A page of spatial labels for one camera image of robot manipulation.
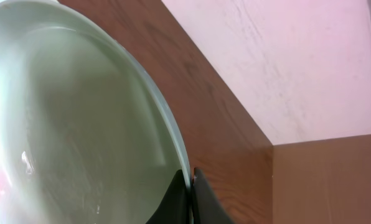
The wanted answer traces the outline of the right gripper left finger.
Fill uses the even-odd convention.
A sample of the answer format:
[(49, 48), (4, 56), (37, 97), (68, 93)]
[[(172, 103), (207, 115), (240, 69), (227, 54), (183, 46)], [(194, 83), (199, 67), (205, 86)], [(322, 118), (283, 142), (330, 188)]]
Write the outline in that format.
[(188, 194), (183, 172), (178, 170), (161, 203), (146, 224), (188, 224)]

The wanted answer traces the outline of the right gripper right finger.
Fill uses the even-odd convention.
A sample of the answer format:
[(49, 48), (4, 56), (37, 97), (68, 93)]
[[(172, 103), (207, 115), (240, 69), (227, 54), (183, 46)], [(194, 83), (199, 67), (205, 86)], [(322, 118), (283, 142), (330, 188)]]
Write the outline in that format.
[(194, 169), (191, 196), (195, 224), (234, 224), (214, 194), (202, 169)]

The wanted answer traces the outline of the light blue plate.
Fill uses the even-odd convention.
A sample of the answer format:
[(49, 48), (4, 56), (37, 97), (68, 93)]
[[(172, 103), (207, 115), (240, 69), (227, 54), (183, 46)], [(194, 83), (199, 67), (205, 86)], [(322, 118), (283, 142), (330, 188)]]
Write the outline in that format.
[(0, 223), (146, 223), (190, 166), (147, 71), (54, 1), (0, 2)]

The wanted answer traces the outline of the brown cardboard box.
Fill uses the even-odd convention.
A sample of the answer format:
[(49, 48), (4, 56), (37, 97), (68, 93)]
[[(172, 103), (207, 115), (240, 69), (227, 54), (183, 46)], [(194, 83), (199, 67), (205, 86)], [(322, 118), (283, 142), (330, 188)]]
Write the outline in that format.
[(274, 147), (274, 223), (371, 223), (371, 135)]

